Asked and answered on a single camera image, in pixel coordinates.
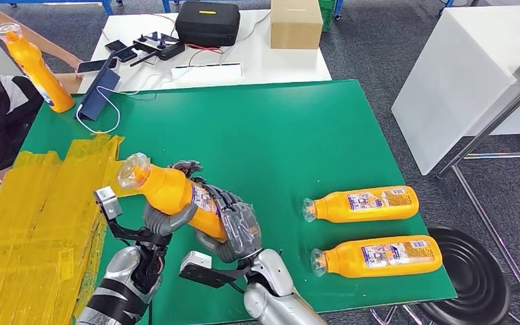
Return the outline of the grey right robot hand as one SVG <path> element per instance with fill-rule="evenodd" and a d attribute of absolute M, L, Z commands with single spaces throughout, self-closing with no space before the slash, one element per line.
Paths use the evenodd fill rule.
<path fill-rule="evenodd" d="M 195 229 L 196 240 L 224 263 L 245 259 L 261 251 L 261 228 L 253 206 L 230 191 L 209 185 L 202 177 L 193 177 L 192 180 L 202 185 L 212 196 L 227 234 L 227 240 L 220 242 Z"/>

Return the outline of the person's left hand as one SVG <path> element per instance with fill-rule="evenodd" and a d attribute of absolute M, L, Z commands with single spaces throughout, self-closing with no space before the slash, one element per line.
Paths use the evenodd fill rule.
<path fill-rule="evenodd" d="M 78 57 L 71 53 L 66 55 L 64 61 L 65 63 L 69 64 L 75 72 L 78 70 L 79 64 L 82 62 Z"/>

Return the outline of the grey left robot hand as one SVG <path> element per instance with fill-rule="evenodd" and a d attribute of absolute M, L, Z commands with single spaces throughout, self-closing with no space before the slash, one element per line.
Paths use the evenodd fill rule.
<path fill-rule="evenodd" d="M 169 165 L 168 168 L 182 171 L 186 177 L 190 177 L 194 172 L 202 170 L 200 163 L 196 160 L 179 160 Z M 167 215 L 147 202 L 143 212 L 144 226 L 154 234 L 165 237 L 189 223 L 197 210 L 197 205 L 189 202 L 180 212 Z"/>

